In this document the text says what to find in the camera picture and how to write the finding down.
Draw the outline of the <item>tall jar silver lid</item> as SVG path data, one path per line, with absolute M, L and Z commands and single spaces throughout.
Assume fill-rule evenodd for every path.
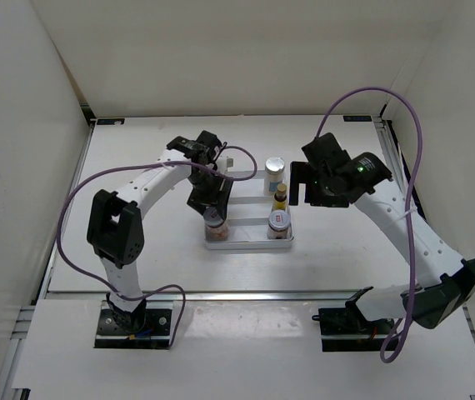
M 272 196 L 283 182 L 285 171 L 285 162 L 281 157 L 270 157 L 264 164 L 264 183 L 263 194 Z

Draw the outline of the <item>small yellow bottle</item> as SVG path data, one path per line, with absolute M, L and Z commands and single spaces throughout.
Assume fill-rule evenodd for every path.
M 286 211 L 288 206 L 288 188 L 287 185 L 283 182 L 277 185 L 276 192 L 273 196 L 272 210 L 283 210 Z

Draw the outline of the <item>short jar red label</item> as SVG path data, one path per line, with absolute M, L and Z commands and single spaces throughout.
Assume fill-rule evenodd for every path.
M 205 210 L 203 220 L 208 240 L 223 241 L 228 238 L 228 223 L 219 215 L 215 207 L 208 207 Z
M 291 227 L 289 213 L 282 209 L 270 213 L 267 222 L 267 237 L 271 240 L 287 239 Z

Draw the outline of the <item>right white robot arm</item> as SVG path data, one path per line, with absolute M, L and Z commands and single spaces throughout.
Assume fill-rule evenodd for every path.
M 348 208 L 365 214 L 407 262 L 404 286 L 365 287 L 344 306 L 344 316 L 364 329 L 385 319 L 402 319 L 434 329 L 475 292 L 475 258 L 449 247 L 416 212 L 408 209 L 393 175 L 382 160 L 364 152 L 350 157 L 344 150 L 307 156 L 290 167 L 289 203 Z

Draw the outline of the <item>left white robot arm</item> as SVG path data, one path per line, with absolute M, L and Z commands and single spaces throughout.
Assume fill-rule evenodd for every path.
M 222 176 L 226 169 L 217 160 L 222 149 L 222 142 L 208 131 L 195 140 L 176 137 L 155 168 L 113 192 L 100 190 L 93 197 L 87 241 L 112 285 L 107 304 L 113 321 L 127 333 L 139 333 L 146 326 L 136 260 L 143 250 L 143 219 L 150 208 L 177 183 L 188 180 L 192 191 L 187 205 L 208 228 L 224 232 L 233 184 Z

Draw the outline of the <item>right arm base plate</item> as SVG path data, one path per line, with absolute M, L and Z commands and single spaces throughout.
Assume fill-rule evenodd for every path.
M 319 308 L 312 320 L 319 324 L 322 350 L 325 353 L 379 352 L 389 333 L 393 333 L 386 350 L 398 345 L 398 333 L 392 319 L 360 323 L 346 308 Z

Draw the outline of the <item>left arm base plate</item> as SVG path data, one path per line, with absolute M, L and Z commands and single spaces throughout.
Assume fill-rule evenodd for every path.
M 167 350 L 171 342 L 171 305 L 146 305 L 135 317 L 120 317 L 106 303 L 101 306 L 93 347 L 97 349 Z

